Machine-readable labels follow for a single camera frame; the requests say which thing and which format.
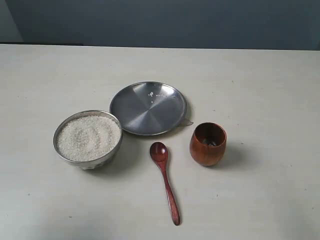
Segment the red wooden spoon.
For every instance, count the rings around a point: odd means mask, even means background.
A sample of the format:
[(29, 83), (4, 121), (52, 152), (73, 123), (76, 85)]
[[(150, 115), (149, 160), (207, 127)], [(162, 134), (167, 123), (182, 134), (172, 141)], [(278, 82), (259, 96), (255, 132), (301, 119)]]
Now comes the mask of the red wooden spoon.
[(181, 224), (179, 209), (177, 207), (175, 197), (171, 190), (171, 186), (169, 184), (169, 180), (167, 176), (167, 163), (169, 159), (168, 149), (162, 142), (154, 142), (150, 146), (149, 154), (152, 161), (160, 169), (161, 174), (163, 176), (163, 181), (164, 181), (164, 186), (166, 190), (167, 201), (170, 209), (172, 222), (175, 226), (179, 226)]

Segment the steel bowl of rice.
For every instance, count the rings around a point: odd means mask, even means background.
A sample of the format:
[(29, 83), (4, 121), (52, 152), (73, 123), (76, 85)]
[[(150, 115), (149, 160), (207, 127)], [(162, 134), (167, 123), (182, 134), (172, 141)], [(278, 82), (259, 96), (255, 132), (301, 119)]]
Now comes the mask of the steel bowl of rice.
[(114, 115), (85, 110), (71, 115), (57, 127), (53, 147), (68, 164), (93, 170), (113, 159), (122, 138), (122, 126)]

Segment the round steel plate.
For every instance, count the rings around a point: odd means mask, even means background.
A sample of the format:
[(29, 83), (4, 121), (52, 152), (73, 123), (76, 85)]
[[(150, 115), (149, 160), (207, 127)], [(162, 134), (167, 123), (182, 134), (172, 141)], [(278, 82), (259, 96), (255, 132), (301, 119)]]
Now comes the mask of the round steel plate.
[(183, 122), (187, 110), (187, 101), (180, 91), (155, 81), (126, 86), (109, 106), (122, 129), (138, 136), (156, 136), (173, 130)]

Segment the brown wooden cup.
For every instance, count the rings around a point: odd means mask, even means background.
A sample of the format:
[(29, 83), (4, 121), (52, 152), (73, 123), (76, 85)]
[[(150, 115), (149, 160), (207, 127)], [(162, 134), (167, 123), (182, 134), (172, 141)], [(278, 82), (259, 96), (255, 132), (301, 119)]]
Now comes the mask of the brown wooden cup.
[(204, 122), (194, 129), (189, 143), (189, 152), (198, 164), (211, 167), (223, 158), (226, 144), (226, 131), (216, 123)]

